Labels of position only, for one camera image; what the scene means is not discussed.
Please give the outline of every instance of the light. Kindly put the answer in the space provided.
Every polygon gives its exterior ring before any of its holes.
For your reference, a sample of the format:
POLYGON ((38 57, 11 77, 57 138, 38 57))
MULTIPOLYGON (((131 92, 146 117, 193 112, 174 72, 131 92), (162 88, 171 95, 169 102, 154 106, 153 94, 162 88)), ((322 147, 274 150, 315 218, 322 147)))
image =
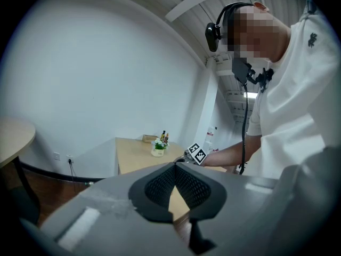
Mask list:
POLYGON ((249 99, 256 99, 257 93, 247 93, 249 99))

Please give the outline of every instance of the man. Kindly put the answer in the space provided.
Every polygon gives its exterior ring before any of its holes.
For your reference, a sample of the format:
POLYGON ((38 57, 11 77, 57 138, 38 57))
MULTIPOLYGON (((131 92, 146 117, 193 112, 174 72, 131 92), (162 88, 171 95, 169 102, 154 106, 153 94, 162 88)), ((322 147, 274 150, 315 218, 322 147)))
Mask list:
MULTIPOLYGON (((241 57, 268 58, 274 70, 249 120, 244 175, 279 178, 286 166, 325 147, 307 108, 340 73, 337 38, 311 0, 290 28, 261 3, 243 6, 234 14, 233 38, 241 57)), ((233 168, 241 155, 242 142, 209 154, 203 166, 233 168)))

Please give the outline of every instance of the headphone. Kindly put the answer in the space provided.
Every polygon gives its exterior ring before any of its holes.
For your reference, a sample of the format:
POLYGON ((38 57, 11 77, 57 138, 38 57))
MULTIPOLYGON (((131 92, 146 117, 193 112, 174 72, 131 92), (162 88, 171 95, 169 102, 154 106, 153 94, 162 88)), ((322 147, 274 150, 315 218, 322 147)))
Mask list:
MULTIPOLYGON (((221 39, 221 33, 220 33, 220 20, 224 15, 224 21, 228 22, 228 27, 233 27, 233 17, 234 13, 237 9, 239 9, 242 6, 253 6, 251 3, 246 2, 235 2, 229 5, 226 5, 222 12, 219 14, 217 23, 208 23, 205 30, 205 36, 206 41, 209 47, 209 50, 212 52, 216 52, 218 49, 219 40, 221 39)), ((233 50, 233 43, 229 43, 228 48, 233 50)))

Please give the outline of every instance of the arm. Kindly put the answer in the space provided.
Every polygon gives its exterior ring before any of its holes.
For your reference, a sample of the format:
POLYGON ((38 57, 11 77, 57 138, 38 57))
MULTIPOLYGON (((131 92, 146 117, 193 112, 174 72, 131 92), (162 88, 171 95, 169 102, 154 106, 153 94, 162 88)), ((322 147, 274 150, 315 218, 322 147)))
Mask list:
MULTIPOLYGON (((245 161, 248 161, 252 154, 261 147, 261 135, 245 136, 245 161)), ((209 154, 202 166, 237 166, 241 163, 242 142, 229 148, 209 154)))

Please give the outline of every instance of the wall outlet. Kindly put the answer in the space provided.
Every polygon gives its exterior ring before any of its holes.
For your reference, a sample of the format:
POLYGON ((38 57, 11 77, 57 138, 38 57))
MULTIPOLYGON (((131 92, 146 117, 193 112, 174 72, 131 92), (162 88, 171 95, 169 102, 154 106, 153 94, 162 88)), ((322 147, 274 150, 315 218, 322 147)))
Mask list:
POLYGON ((55 160, 60 160, 60 154, 54 152, 54 153, 53 153, 53 158, 54 158, 55 160))
POLYGON ((69 159, 71 160, 71 164, 74 162, 74 157, 70 155, 66 155, 66 162, 69 163, 69 159))

